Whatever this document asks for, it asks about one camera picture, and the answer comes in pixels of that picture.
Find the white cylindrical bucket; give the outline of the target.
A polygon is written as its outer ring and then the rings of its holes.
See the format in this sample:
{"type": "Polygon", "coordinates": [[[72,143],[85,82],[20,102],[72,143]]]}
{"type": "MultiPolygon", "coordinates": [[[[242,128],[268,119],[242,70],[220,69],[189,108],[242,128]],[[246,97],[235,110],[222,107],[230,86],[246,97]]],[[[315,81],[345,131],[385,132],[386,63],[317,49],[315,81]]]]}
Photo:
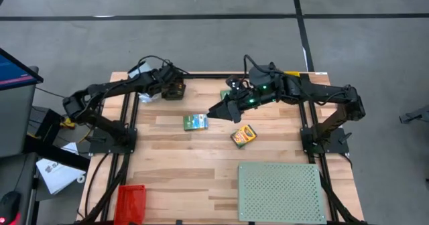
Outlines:
{"type": "Polygon", "coordinates": [[[141,64],[136,65],[130,71],[128,71],[128,77],[134,78],[139,74],[143,74],[144,72],[149,72],[151,70],[152,70],[152,67],[147,62],[143,62],[141,64]]]}

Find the computer monitor with blue screen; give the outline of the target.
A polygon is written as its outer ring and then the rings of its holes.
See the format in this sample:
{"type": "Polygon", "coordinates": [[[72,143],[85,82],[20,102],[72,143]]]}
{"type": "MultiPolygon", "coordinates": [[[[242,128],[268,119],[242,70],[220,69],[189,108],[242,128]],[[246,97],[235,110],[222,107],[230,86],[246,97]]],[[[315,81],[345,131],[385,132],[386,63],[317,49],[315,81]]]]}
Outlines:
{"type": "Polygon", "coordinates": [[[36,71],[0,48],[0,90],[41,84],[43,81],[36,71]]]}

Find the white round lid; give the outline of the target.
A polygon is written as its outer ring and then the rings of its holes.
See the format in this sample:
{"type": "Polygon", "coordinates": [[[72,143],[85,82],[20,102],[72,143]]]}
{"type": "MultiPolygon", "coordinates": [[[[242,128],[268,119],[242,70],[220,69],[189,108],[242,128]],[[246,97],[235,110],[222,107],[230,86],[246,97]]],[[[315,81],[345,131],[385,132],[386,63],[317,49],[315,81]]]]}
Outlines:
{"type": "Polygon", "coordinates": [[[155,100],[158,100],[162,97],[162,95],[160,93],[158,94],[154,94],[154,95],[149,95],[148,93],[139,93],[138,94],[139,100],[143,103],[149,103],[149,102],[153,102],[155,100]]]}

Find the black plastic bin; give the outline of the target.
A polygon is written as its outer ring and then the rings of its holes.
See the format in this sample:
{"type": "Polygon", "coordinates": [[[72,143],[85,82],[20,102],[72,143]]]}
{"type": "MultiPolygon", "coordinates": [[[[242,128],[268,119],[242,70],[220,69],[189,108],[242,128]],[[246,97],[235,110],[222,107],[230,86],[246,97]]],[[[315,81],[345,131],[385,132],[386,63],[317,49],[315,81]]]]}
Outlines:
{"type": "Polygon", "coordinates": [[[182,100],[185,89],[185,84],[172,84],[167,88],[167,90],[162,92],[162,98],[165,100],[182,100]]]}

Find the red plastic bin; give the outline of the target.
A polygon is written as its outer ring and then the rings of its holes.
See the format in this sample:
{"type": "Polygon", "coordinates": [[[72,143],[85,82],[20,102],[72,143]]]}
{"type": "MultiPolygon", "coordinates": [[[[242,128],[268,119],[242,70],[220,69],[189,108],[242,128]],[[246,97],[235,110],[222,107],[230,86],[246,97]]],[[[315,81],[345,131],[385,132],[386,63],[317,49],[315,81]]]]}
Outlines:
{"type": "Polygon", "coordinates": [[[142,225],[145,217],[144,185],[120,185],[115,208],[114,225],[142,225]]]}

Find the white paper sheet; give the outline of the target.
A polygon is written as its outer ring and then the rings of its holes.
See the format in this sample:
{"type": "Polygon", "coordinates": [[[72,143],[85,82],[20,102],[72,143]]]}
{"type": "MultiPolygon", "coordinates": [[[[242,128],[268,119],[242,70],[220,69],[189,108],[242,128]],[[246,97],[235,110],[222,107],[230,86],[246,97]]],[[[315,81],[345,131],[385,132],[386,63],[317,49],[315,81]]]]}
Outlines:
{"type": "Polygon", "coordinates": [[[62,191],[74,181],[83,183],[86,179],[85,171],[49,159],[40,159],[36,162],[36,166],[51,195],[62,191]]]}

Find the black aluminium table frame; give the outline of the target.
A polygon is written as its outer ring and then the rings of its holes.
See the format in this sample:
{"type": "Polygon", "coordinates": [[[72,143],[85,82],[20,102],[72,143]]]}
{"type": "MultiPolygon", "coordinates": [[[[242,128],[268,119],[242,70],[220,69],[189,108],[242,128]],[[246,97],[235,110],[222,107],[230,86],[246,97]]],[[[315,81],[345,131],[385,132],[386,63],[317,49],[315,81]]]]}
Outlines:
{"type": "Polygon", "coordinates": [[[135,104],[133,96],[107,99],[103,115],[137,128],[126,182],[147,191],[145,224],[238,224],[237,168],[241,161],[307,163],[300,130],[329,117],[334,104],[324,106],[270,103],[247,111],[243,124],[257,138],[242,149],[231,140],[238,125],[211,119],[208,129],[185,131],[185,115],[205,113],[227,89],[226,72],[193,72],[185,81],[182,100],[135,104]]]}

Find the yellow green crayon box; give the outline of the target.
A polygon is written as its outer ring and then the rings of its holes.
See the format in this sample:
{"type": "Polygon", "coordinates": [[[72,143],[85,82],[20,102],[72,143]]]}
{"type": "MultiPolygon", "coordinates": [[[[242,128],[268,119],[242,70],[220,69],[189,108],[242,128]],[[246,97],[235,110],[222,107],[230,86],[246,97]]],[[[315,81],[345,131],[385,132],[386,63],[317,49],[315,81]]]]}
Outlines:
{"type": "Polygon", "coordinates": [[[250,125],[244,125],[231,134],[230,138],[237,148],[241,149],[246,144],[257,138],[257,133],[250,125]]]}

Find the green perforated metal shelf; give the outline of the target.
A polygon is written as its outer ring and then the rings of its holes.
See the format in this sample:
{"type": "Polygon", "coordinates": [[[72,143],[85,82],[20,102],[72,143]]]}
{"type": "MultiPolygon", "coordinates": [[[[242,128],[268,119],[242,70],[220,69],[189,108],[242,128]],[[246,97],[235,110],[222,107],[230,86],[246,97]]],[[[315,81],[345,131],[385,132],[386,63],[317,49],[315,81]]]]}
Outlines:
{"type": "Polygon", "coordinates": [[[315,164],[242,161],[237,190],[241,222],[327,224],[315,164]]]}

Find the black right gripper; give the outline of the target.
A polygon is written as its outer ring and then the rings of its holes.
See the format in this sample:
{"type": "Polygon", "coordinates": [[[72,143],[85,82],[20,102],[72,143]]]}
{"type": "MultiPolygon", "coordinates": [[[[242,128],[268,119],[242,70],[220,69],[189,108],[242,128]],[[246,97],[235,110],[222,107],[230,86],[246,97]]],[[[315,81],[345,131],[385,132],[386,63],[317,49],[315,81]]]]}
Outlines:
{"type": "Polygon", "coordinates": [[[208,118],[241,121],[241,115],[245,110],[257,108],[268,102],[268,86],[237,87],[231,91],[231,100],[220,101],[208,110],[208,118]]]}

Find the black computer mouse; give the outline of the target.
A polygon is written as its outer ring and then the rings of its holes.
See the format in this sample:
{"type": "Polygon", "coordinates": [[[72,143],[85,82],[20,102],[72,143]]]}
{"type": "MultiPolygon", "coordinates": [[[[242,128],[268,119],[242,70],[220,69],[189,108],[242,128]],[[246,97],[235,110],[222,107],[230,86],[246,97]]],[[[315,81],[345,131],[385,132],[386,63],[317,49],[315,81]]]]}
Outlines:
{"type": "Polygon", "coordinates": [[[0,199],[0,225],[11,225],[19,213],[21,194],[10,191],[0,199]]]}

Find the black monitor stand beam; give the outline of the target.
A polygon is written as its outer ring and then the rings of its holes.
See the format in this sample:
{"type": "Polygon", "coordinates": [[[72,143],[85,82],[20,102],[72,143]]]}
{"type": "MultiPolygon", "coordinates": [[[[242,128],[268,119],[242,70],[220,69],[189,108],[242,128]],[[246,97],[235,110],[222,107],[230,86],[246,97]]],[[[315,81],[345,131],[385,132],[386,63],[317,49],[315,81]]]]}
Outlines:
{"type": "Polygon", "coordinates": [[[81,171],[87,171],[90,165],[90,160],[85,157],[53,145],[47,145],[43,141],[29,135],[25,138],[23,152],[37,153],[41,158],[56,161],[62,165],[79,169],[81,171]]]}

